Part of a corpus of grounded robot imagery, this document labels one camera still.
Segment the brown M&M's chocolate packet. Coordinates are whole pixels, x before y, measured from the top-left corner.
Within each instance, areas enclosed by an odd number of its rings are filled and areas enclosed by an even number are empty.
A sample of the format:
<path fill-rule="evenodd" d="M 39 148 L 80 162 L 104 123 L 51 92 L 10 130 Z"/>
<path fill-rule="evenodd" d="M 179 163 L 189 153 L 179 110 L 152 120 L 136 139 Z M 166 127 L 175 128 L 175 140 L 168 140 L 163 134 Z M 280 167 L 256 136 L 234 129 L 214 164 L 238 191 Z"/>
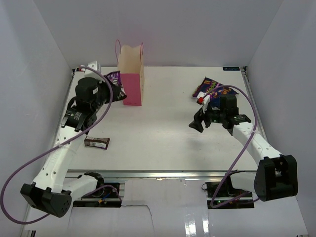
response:
<path fill-rule="evenodd" d="M 110 82 L 113 91 L 113 101 L 122 101 L 127 98 L 123 88 L 120 71 L 114 71 L 105 75 L 105 78 Z"/>

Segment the purple nut snack bag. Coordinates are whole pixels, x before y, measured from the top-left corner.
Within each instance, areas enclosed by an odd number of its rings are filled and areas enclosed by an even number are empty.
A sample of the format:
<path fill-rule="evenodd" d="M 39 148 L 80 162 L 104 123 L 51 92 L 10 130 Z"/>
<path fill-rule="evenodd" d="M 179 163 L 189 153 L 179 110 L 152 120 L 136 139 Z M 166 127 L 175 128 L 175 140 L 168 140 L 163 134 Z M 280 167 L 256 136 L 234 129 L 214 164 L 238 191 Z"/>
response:
<path fill-rule="evenodd" d="M 211 90 L 213 90 L 219 86 L 222 86 L 222 84 L 213 80 L 213 79 L 205 77 L 204 80 L 202 81 L 202 83 L 194 90 L 192 97 L 199 98 L 200 92 L 209 93 Z M 220 98 L 219 97 L 220 97 L 220 95 L 224 95 L 224 94 L 237 95 L 238 93 L 229 87 L 221 87 L 219 89 L 216 89 L 216 90 L 212 91 L 209 95 L 211 106 L 215 107 L 215 108 L 219 108 L 219 106 L 220 106 Z"/>

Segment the dark brown snack bar packet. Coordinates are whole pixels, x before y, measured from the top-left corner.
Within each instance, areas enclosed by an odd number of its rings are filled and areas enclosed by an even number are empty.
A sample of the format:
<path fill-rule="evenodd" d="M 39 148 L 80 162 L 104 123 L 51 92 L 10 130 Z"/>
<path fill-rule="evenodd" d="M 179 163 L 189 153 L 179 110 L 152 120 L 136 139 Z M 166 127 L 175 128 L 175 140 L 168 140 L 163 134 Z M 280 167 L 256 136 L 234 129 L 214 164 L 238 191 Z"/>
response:
<path fill-rule="evenodd" d="M 106 150 L 108 148 L 110 138 L 95 138 L 87 136 L 84 140 L 84 145 L 86 147 L 95 147 Z"/>

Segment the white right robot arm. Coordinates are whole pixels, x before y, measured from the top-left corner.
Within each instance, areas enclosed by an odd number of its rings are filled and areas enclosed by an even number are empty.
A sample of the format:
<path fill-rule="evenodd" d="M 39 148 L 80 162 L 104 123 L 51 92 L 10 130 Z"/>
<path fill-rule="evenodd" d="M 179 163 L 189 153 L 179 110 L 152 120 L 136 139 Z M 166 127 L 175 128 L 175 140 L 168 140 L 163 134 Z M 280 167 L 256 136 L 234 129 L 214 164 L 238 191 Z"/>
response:
<path fill-rule="evenodd" d="M 256 133 L 250 118 L 239 113 L 235 95 L 220 96 L 219 108 L 211 106 L 210 96 L 200 93 L 202 107 L 189 127 L 203 132 L 212 123 L 220 123 L 254 159 L 255 172 L 230 171 L 224 180 L 223 192 L 236 196 L 241 190 L 257 195 L 261 201 L 292 197 L 298 193 L 297 162 L 292 155 L 283 155 L 261 134 Z"/>

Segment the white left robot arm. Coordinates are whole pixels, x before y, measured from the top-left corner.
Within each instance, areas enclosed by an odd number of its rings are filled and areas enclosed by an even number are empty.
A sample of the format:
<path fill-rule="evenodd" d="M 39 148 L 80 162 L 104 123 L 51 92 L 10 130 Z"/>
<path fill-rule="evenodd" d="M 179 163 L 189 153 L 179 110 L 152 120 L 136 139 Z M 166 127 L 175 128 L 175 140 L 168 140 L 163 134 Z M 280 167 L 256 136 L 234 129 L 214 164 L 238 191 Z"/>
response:
<path fill-rule="evenodd" d="M 96 172 L 86 172 L 76 180 L 64 183 L 66 173 L 79 146 L 88 135 L 87 128 L 96 123 L 100 109 L 110 101 L 126 98 L 122 86 L 87 77 L 78 80 L 75 96 L 66 107 L 59 129 L 57 150 L 49 154 L 44 166 L 31 184 L 24 184 L 21 195 L 35 209 L 63 217 L 74 200 L 85 195 L 99 197 L 104 192 L 104 179 Z"/>

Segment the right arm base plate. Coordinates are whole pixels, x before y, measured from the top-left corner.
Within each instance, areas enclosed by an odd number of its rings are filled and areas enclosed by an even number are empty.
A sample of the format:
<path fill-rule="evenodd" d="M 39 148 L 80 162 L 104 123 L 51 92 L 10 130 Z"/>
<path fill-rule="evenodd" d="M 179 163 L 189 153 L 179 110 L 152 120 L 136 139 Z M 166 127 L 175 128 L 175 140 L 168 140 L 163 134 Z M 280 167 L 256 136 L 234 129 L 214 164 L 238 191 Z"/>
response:
<path fill-rule="evenodd" d="M 213 209 L 211 207 L 211 200 L 214 192 L 216 191 L 219 182 L 205 182 L 201 189 L 206 193 L 207 196 L 207 207 L 209 210 Z M 213 205 L 220 205 L 236 196 L 246 193 L 244 190 L 234 189 L 227 184 L 223 184 L 220 188 L 216 198 L 214 199 Z M 217 209 L 246 209 L 254 208 L 254 198 L 252 193 L 248 193 L 241 198 L 229 202 L 226 205 L 218 207 Z"/>

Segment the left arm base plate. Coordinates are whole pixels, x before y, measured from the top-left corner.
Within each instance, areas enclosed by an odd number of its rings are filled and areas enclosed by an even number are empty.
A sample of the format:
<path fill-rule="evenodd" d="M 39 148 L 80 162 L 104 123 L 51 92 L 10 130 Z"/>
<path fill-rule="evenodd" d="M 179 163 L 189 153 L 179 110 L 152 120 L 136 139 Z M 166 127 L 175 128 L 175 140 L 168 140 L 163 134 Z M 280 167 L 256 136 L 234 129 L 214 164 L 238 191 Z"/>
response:
<path fill-rule="evenodd" d="M 121 201 L 114 188 L 105 187 L 94 194 L 74 202 L 73 207 L 86 208 L 120 208 Z"/>

